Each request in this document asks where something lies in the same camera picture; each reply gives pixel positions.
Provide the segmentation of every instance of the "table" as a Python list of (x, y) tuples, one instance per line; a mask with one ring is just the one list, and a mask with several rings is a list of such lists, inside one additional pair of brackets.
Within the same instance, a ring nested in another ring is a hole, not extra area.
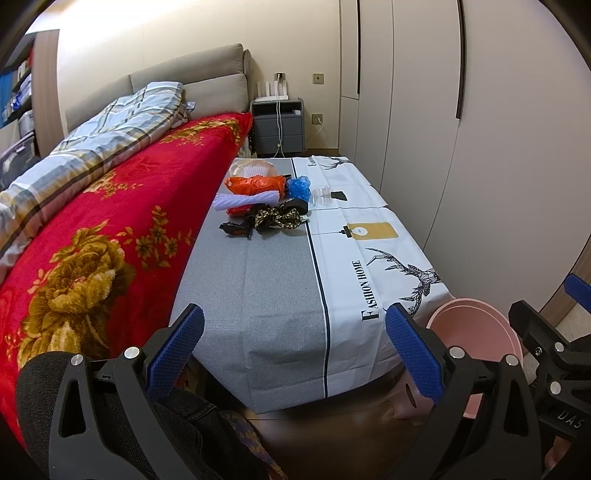
[[(452, 299), (353, 164), (333, 157), (267, 160), (280, 174), (328, 186), (331, 198), (310, 205), (299, 228), (254, 232), (250, 240), (226, 236), (219, 229), (226, 212), (211, 209), (171, 316), (188, 303), (201, 306), (206, 327), (195, 357), (256, 413), (381, 377), (400, 364), (385, 309), (402, 301), (424, 325)], [(220, 192), (227, 192), (224, 185)]]

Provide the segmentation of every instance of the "cable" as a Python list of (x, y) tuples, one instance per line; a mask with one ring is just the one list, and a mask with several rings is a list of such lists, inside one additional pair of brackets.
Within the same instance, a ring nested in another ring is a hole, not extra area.
[(279, 144), (277, 145), (277, 150), (273, 156), (276, 157), (279, 153), (279, 150), (281, 150), (281, 155), (283, 155), (283, 158), (285, 158), (285, 154), (283, 153), (283, 119), (281, 117), (281, 101), (279, 100), (279, 78), (280, 76), (277, 75), (277, 86), (275, 87), (275, 106), (277, 111), (277, 131), (279, 133)]
[(315, 134), (309, 135), (308, 138), (306, 139), (306, 148), (310, 148), (309, 147), (309, 143), (310, 143), (310, 138), (315, 137), (316, 135), (318, 135), (320, 132), (322, 132), (322, 130), (324, 130), (324, 123), (322, 123), (322, 120), (318, 120), (320, 122), (321, 127), (318, 129), (318, 131)]

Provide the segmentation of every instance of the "blue plastic bag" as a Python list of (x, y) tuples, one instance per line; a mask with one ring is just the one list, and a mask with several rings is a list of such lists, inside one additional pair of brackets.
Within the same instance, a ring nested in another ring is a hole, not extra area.
[(287, 188), (292, 198), (310, 201), (310, 179), (308, 177), (297, 177), (287, 180)]

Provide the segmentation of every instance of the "upholstered headboard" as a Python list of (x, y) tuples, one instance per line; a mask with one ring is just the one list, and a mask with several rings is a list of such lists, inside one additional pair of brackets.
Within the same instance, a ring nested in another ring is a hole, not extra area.
[(95, 116), (113, 100), (131, 95), (149, 82), (181, 82), (185, 100), (195, 102), (190, 118), (246, 112), (254, 97), (252, 57), (242, 45), (191, 53), (110, 83), (66, 110), (68, 131)]

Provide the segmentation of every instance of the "wardrobe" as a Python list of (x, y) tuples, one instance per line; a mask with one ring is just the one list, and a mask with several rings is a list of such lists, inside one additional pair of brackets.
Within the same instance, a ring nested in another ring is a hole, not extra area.
[(591, 72), (544, 3), (340, 2), (341, 155), (455, 296), (504, 313), (542, 309), (591, 232)]

